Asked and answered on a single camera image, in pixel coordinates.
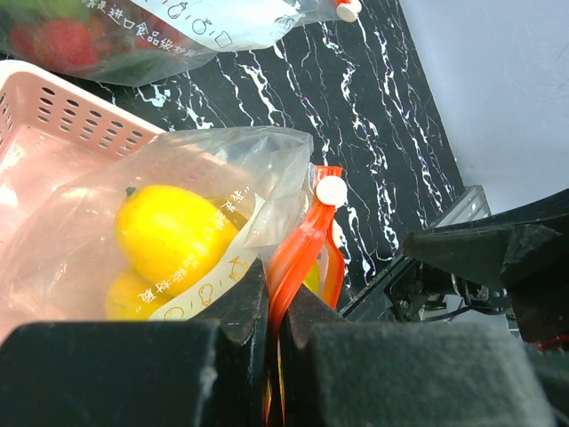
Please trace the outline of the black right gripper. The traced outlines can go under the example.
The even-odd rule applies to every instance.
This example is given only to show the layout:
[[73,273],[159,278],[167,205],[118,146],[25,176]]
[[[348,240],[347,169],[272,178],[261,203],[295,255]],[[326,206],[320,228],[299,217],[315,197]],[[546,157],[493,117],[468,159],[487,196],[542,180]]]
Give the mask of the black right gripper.
[[568,338],[568,192],[417,232],[386,288],[401,322],[478,321],[526,342]]

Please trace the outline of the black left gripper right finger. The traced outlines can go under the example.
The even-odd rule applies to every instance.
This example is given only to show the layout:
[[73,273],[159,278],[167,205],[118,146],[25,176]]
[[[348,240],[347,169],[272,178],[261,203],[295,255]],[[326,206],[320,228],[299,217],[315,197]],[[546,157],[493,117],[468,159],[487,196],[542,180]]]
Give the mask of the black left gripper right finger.
[[281,328],[288,426],[552,426],[522,344],[477,323],[350,322],[308,289]]

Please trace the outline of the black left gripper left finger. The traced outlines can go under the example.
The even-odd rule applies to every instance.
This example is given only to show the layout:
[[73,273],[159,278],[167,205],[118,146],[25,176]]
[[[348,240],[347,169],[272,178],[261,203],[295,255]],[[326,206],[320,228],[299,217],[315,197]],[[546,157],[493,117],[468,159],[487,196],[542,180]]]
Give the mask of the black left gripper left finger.
[[27,323],[1,346],[1,423],[261,426],[267,331],[260,262],[186,321]]

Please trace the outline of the yellow mango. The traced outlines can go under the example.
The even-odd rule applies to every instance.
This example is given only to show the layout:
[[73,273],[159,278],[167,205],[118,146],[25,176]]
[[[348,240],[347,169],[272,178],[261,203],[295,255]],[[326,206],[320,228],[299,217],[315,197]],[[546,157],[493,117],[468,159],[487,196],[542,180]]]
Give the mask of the yellow mango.
[[115,216],[115,238],[132,267],[172,296],[220,261],[238,228],[205,198],[170,185],[129,187]]

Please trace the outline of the clear orange-zip bag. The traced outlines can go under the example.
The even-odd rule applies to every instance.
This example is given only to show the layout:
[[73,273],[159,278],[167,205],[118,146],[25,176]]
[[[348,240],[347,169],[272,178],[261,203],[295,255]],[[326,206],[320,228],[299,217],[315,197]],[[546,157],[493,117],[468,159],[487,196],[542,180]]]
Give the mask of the clear orange-zip bag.
[[3,1],[1,51],[12,25],[53,19],[109,20],[133,51],[110,69],[87,76],[112,85],[141,86],[203,66],[222,52],[267,49],[293,28],[354,22],[359,1]]

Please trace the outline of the red strawberry bunch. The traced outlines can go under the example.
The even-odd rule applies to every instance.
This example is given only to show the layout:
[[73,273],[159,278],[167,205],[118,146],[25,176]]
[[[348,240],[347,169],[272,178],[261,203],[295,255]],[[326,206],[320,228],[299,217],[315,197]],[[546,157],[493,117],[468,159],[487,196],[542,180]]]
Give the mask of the red strawberry bunch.
[[7,48],[40,67],[79,76],[108,70],[133,51],[132,41],[99,16],[14,24]]

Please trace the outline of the pink perforated plastic basket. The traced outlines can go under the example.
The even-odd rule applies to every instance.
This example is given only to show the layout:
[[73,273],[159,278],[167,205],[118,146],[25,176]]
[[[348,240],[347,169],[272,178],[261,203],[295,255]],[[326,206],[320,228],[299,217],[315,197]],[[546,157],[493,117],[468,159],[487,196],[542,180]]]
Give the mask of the pink perforated plastic basket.
[[128,156],[160,128],[21,60],[1,63],[1,241],[60,186]]

